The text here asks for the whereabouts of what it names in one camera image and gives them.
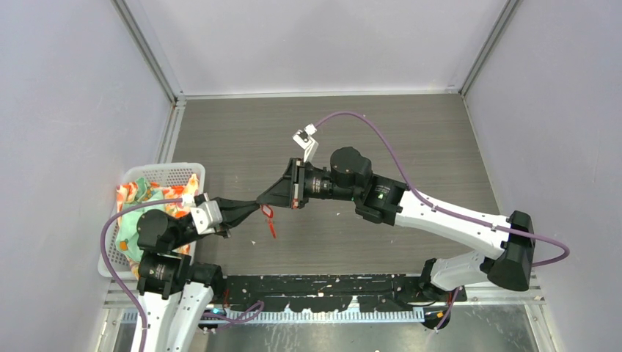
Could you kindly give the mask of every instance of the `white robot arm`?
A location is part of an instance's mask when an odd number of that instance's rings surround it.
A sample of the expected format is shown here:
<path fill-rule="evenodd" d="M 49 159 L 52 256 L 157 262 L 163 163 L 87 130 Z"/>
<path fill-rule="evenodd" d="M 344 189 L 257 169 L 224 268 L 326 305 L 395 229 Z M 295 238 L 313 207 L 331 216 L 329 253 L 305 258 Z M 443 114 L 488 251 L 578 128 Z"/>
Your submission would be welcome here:
<path fill-rule="evenodd" d="M 368 221 L 426 230 L 473 248 L 473 252 L 454 258 L 426 262 L 421 288 L 432 299 L 437 299 L 442 291 L 485 281 L 509 290 L 528 289 L 534 241 L 494 230 L 497 225 L 509 225 L 532 232 L 531 218 L 527 214 L 515 211 L 506 217 L 478 213 L 419 192 L 428 201 L 425 204 L 406 184 L 374 174 L 371 161 L 352 147 L 341 148 L 332 154 L 329 171 L 317 169 L 310 163 L 318 149 L 318 143 L 312 137 L 315 132 L 315 126 L 308 125 L 293 135 L 293 140 L 304 149 L 304 158 L 291 161 L 284 175 L 295 184 L 289 208 L 304 207 L 308 198 L 353 200 L 356 213 Z M 283 188 L 282 181 L 273 188 Z M 287 206 L 284 202 L 276 205 Z M 485 220 L 492 226 L 457 219 L 437 211 L 436 207 Z"/>

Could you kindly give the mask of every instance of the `cable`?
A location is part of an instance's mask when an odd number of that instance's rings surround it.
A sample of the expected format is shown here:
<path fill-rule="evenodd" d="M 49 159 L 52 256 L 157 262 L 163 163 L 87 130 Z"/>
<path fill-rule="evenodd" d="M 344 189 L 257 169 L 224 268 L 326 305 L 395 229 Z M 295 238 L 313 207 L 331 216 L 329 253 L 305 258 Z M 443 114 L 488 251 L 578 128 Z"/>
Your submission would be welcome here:
<path fill-rule="evenodd" d="M 409 304 L 410 307 L 418 307 L 418 308 L 422 308 L 422 307 L 429 307 L 434 305 L 436 302 L 438 301 L 432 301 L 430 303 L 426 303 L 426 304 Z"/>
<path fill-rule="evenodd" d="M 244 313 L 242 313 L 236 319 L 231 319 L 231 318 L 223 317 L 222 315 L 217 315 L 217 314 L 210 313 L 210 312 L 203 313 L 203 316 L 207 317 L 207 318 L 215 318 L 215 319 L 218 319 L 218 320 L 228 321 L 229 322 L 228 324 L 220 326 L 220 327 L 218 327 L 216 329 L 216 330 L 220 331 L 220 330 L 223 330 L 223 329 L 228 329 L 228 328 L 230 328 L 231 326 L 234 326 L 234 325 L 238 325 L 238 324 L 242 324 L 242 323 L 247 323 L 247 322 L 255 319 L 259 315 L 259 313 L 263 312 L 264 306 L 265 306 L 265 304 L 262 301 L 257 301 L 255 304 L 253 304 L 250 308 L 248 308 L 246 311 L 244 311 Z M 251 315 L 248 318 L 243 318 L 245 315 L 249 314 L 250 312 L 253 311 L 253 309 L 255 309 L 257 307 L 259 307 L 259 308 L 257 309 L 257 311 L 253 315 Z"/>
<path fill-rule="evenodd" d="M 466 216 L 460 213 L 456 213 L 454 211 L 439 207 L 435 204 L 433 204 L 432 202 L 430 202 L 429 200 L 427 200 L 424 196 L 421 195 L 421 193 L 419 193 L 419 191 L 417 190 L 417 188 L 414 186 L 414 183 L 412 181 L 410 181 L 410 178 L 408 177 L 408 175 L 406 174 L 406 172 L 404 171 L 403 165 L 402 163 L 398 160 L 398 157 L 395 155 L 395 151 L 393 150 L 393 148 L 391 147 L 391 145 L 389 144 L 389 142 L 387 141 L 387 139 L 382 135 L 382 133 L 380 132 L 380 130 L 371 122 L 369 121 L 365 116 L 358 114 L 356 112 L 352 112 L 352 111 L 337 111 L 334 112 L 326 117 L 324 117 L 322 120 L 319 120 L 318 123 L 315 124 L 315 128 L 320 128 L 320 126 L 322 126 L 325 122 L 329 121 L 330 119 L 337 117 L 337 116 L 343 116 L 343 115 L 349 115 L 352 117 L 356 117 L 357 119 L 365 122 L 374 132 L 376 132 L 376 135 L 380 138 L 380 140 L 382 140 L 382 142 L 384 143 L 384 146 L 387 148 L 387 150 L 389 151 L 389 154 L 391 155 L 391 158 L 393 158 L 393 161 L 395 162 L 395 165 L 398 167 L 398 170 L 400 171 L 400 174 L 402 175 L 403 179 L 406 181 L 406 185 L 408 185 L 408 187 L 410 188 L 410 191 L 413 193 L 413 195 L 419 200 L 421 201 L 421 203 L 427 205 L 428 207 L 440 211 L 441 213 L 447 214 L 449 216 L 453 216 L 454 218 L 460 219 L 460 220 L 465 220 L 465 221 L 469 221 L 472 222 L 473 224 L 478 224 L 484 227 L 489 227 L 491 230 L 501 230 L 503 232 L 508 232 L 511 233 L 513 235 L 519 235 L 519 236 L 523 236 L 523 237 L 527 237 L 527 238 L 533 238 L 535 240 L 538 241 L 543 241 L 546 243 L 550 243 L 553 246 L 557 246 L 559 248 L 561 248 L 563 250 L 563 253 L 558 255 L 557 257 L 553 257 L 551 259 L 548 260 L 543 260 L 541 262 L 536 262 L 533 263 L 533 267 L 538 267 L 538 266 L 542 266 L 542 265 L 548 265 L 548 264 L 553 264 L 556 262 L 559 262 L 562 259 L 565 259 L 567 256 L 570 255 L 570 249 L 568 248 L 567 245 L 565 245 L 564 243 L 561 243 L 557 240 L 554 240 L 552 238 L 548 238 L 548 237 L 544 237 L 542 235 L 537 235 L 535 233 L 528 233 L 525 231 L 521 231 L 521 230 L 517 230 L 517 229 L 511 229 L 509 227 L 503 227 L 503 226 L 494 226 L 491 222 L 487 222 L 481 219 L 476 219 L 476 218 L 472 218 L 471 216 Z"/>
<path fill-rule="evenodd" d="M 128 286 L 125 285 L 123 280 L 121 280 L 121 278 L 119 277 L 119 274 L 117 274 L 115 269 L 112 267 L 112 263 L 110 263 L 110 258 L 108 258 L 108 252 L 106 251 L 106 232 L 108 232 L 108 228 L 110 227 L 110 225 L 112 225 L 112 223 L 115 220 L 117 220 L 121 216 L 124 216 L 127 213 L 130 213 L 131 211 L 135 211 L 141 208 L 151 207 L 153 205 L 168 204 L 168 203 L 181 203 L 181 202 L 182 202 L 181 198 L 160 199 L 160 200 L 153 200 L 151 202 L 145 202 L 145 203 L 141 203 L 138 205 L 134 205 L 133 207 L 123 209 L 119 213 L 114 214 L 110 219 L 108 219 L 108 221 L 106 221 L 106 223 L 103 225 L 103 229 L 101 230 L 100 250 L 101 250 L 101 258 L 103 259 L 103 263 L 108 268 L 108 271 L 112 275 L 112 278 L 117 282 L 117 284 L 119 284 L 119 286 L 121 287 L 121 290 L 123 290 L 123 292 L 125 292 L 125 294 L 128 295 L 128 297 L 130 298 L 134 306 L 136 306 L 136 309 L 138 310 L 138 314 L 140 315 L 140 321 L 142 322 L 142 333 L 140 337 L 139 352 L 144 351 L 144 344 L 147 342 L 147 328 L 145 327 L 147 326 L 147 315 L 144 313 L 144 309 L 142 309 L 142 306 L 138 302 L 138 299 L 136 299 L 134 294 L 130 291 Z"/>
<path fill-rule="evenodd" d="M 447 307 L 447 311 L 443 315 L 443 318 L 441 319 L 441 321 L 439 321 L 439 323 L 434 327 L 434 331 L 437 334 L 439 333 L 439 329 L 441 328 L 441 326 L 443 326 L 443 323 L 445 322 L 445 319 L 447 319 L 447 317 L 449 316 L 449 313 L 451 313 L 451 309 L 453 308 L 453 304 L 455 303 L 455 299 L 458 298 L 458 292 L 460 292 L 461 289 L 462 289 L 462 286 L 456 287 L 455 290 L 452 292 L 451 302 L 449 302 L 449 306 Z"/>

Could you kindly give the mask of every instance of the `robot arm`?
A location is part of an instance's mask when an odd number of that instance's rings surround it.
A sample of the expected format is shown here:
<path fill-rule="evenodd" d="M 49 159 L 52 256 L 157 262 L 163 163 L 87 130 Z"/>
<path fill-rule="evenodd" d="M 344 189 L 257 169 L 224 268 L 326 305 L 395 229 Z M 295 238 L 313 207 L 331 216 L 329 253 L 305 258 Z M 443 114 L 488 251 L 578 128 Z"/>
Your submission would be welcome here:
<path fill-rule="evenodd" d="M 352 147 L 331 155 L 330 170 L 316 168 L 310 163 L 318 146 L 310 137 L 311 131 L 314 128 L 307 126 L 294 136 L 305 148 L 304 159 L 290 159 L 284 175 L 257 198 L 257 203 L 300 209 L 310 198 L 352 201 L 356 214 L 370 222 L 427 230 L 473 248 L 471 253 L 448 260 L 426 262 L 420 288 L 430 299 L 438 299 L 458 286 L 485 281 L 509 290 L 528 289 L 534 249 L 529 238 L 462 221 L 428 207 L 405 183 L 373 173 L 371 161 Z M 516 211 L 506 218 L 422 196 L 456 213 L 532 232 L 525 213 Z"/>
<path fill-rule="evenodd" d="M 205 307 L 224 291 L 222 270 L 213 264 L 190 263 L 190 256 L 173 250 L 210 234 L 228 237 L 228 230 L 259 208 L 206 195 L 186 197 L 190 213 L 177 219 L 149 210 L 138 221 L 138 246 L 144 251 L 139 266 L 139 303 L 147 327 L 139 320 L 132 352 L 139 350 L 147 329 L 145 351 L 187 351 Z"/>

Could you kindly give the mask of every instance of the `red plastic tag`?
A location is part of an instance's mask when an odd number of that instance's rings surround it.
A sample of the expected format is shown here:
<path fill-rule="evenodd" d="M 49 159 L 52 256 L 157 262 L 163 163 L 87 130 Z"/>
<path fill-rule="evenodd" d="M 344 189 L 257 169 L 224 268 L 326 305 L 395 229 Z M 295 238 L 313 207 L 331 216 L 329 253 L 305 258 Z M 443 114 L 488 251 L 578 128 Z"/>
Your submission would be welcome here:
<path fill-rule="evenodd" d="M 277 238 L 277 231 L 274 229 L 274 223 L 272 222 L 274 211 L 270 208 L 270 205 L 264 204 L 261 205 L 261 212 L 268 218 L 268 226 L 270 227 L 270 232 L 272 232 L 272 238 Z"/>

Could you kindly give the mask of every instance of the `white bracket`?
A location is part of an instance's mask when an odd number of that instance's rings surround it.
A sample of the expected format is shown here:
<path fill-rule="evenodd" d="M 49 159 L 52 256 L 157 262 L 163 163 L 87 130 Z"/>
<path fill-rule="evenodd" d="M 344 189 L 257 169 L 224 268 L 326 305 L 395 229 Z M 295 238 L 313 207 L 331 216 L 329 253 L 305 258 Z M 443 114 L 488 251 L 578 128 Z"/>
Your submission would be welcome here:
<path fill-rule="evenodd" d="M 303 130 L 298 130 L 296 134 L 292 136 L 292 139 L 304 149 L 303 162 L 307 163 L 313 159 L 315 151 L 318 149 L 318 143 L 313 137 L 311 137 L 317 130 L 313 124 L 307 125 Z"/>

